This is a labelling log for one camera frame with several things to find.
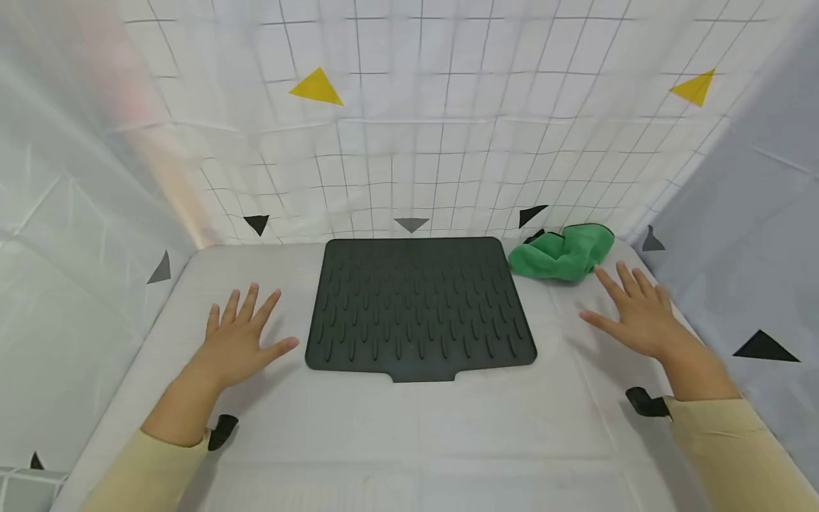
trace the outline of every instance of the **black rubber mat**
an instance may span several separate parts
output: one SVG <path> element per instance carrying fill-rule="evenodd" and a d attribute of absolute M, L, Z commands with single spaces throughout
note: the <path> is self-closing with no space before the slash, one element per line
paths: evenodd
<path fill-rule="evenodd" d="M 305 360 L 312 369 L 454 380 L 537 349 L 496 238 L 332 240 Z"/>

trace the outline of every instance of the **green microfiber cloth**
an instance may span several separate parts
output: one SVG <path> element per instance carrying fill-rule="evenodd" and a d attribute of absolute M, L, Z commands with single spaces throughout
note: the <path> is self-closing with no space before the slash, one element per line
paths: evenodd
<path fill-rule="evenodd" d="M 609 253 L 614 233 L 601 224 L 577 224 L 563 234 L 543 233 L 530 243 L 515 247 L 509 264 L 518 274 L 531 278 L 580 281 Z"/>

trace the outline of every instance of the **forearm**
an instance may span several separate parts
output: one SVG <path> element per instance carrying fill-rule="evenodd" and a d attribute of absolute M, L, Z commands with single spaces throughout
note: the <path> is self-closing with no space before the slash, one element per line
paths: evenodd
<path fill-rule="evenodd" d="M 819 510 L 810 483 L 744 399 L 666 400 L 714 512 Z"/>
<path fill-rule="evenodd" d="M 174 379 L 83 503 L 83 512 L 176 510 L 207 454 L 212 379 L 186 368 Z"/>
<path fill-rule="evenodd" d="M 195 446 L 221 392 L 214 379 L 186 367 L 162 394 L 142 431 L 172 445 Z"/>
<path fill-rule="evenodd" d="M 719 357 L 695 341 L 684 351 L 659 359 L 674 397 L 678 401 L 741 398 Z"/>
<path fill-rule="evenodd" d="M 666 400 L 672 433 L 714 511 L 819 510 L 810 484 L 719 357 L 699 343 L 675 346 L 686 349 L 660 360 L 674 392 Z"/>

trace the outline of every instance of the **white fabric panel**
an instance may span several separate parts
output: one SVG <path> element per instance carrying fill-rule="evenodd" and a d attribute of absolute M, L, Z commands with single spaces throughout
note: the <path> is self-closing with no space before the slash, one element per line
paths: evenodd
<path fill-rule="evenodd" d="M 806 18 L 819 26 L 819 11 Z M 819 487 L 816 29 L 635 247 Z M 664 203 L 667 193 L 657 191 Z M 799 362 L 734 356 L 759 330 Z"/>
<path fill-rule="evenodd" d="M 224 243 L 405 236 L 376 217 L 411 216 L 437 218 L 421 237 L 639 232 L 810 3 L 146 1 L 120 5 L 164 101 L 154 123 L 203 142 L 174 147 Z M 318 66 L 344 106 L 289 94 Z M 704 107 L 669 92 L 712 68 Z M 270 215 L 261 236 L 249 215 Z"/>
<path fill-rule="evenodd" d="M 532 365 L 395 384 L 306 367 L 323 254 L 319 244 L 197 253 L 54 510 L 79 507 L 200 346 L 210 304 L 252 281 L 283 294 L 263 343 L 292 335 L 302 344 L 219 399 L 213 419 L 236 415 L 239 426 L 181 510 L 706 508 L 667 420 L 637 416 L 624 396 L 631 386 L 668 393 L 662 369 L 577 316 L 583 307 L 613 313 L 595 279 L 566 287 L 514 277 L 538 350 Z M 624 242 L 605 268 L 617 260 L 645 269 Z"/>
<path fill-rule="evenodd" d="M 25 46 L 49 26 L 35 3 L 0 22 L 0 466 L 36 452 L 67 472 L 194 246 L 124 138 L 96 130 L 76 75 L 55 91 L 48 40 Z M 169 279 L 147 284 L 165 254 Z"/>

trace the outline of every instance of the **long sleeve shirt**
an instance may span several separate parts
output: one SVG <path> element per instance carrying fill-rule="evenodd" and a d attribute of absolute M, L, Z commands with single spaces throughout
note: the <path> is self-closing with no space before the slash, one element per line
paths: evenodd
<path fill-rule="evenodd" d="M 693 464 L 714 512 L 816 512 L 810 483 L 743 399 L 666 398 L 672 435 Z M 172 512 L 207 453 L 137 431 L 83 504 L 83 512 Z"/>

